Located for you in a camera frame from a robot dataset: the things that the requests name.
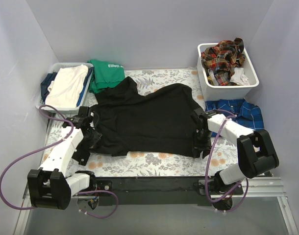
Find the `black long sleeve shirt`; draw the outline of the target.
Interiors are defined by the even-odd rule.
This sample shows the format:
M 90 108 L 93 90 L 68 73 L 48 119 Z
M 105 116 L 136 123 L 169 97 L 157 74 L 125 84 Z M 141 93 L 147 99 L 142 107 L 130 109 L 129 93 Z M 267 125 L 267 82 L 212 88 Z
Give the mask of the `black long sleeve shirt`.
M 191 114 L 200 106 L 189 86 L 175 83 L 143 96 L 136 82 L 127 77 L 95 97 L 98 103 L 91 109 L 99 115 L 96 130 L 102 137 L 93 152 L 111 156 L 159 152 L 193 157 L 196 125 Z

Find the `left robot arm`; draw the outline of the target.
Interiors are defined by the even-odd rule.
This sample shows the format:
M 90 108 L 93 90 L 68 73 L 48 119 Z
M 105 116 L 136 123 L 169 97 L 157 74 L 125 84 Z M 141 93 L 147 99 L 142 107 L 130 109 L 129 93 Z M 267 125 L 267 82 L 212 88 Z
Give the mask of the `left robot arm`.
M 46 160 L 28 176 L 28 189 L 32 206 L 64 210 L 71 197 L 82 191 L 91 196 L 97 190 L 95 175 L 91 171 L 78 171 L 67 176 L 70 160 L 86 165 L 90 153 L 98 145 L 102 134 L 96 130 L 99 122 L 97 112 L 81 106 L 78 114 L 64 121 L 62 142 L 56 145 Z

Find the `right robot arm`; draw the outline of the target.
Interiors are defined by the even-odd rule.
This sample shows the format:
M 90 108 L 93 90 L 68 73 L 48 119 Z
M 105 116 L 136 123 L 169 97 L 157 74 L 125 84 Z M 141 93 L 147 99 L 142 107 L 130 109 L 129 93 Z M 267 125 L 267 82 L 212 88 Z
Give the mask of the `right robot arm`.
M 204 180 L 206 192 L 227 194 L 244 179 L 252 179 L 279 166 L 270 134 L 265 129 L 253 130 L 233 121 L 234 115 L 226 110 L 204 111 L 197 108 L 191 115 L 197 126 L 193 134 L 193 156 L 210 157 L 215 143 L 212 133 L 229 140 L 237 147 L 238 162 L 216 172 L 214 179 Z

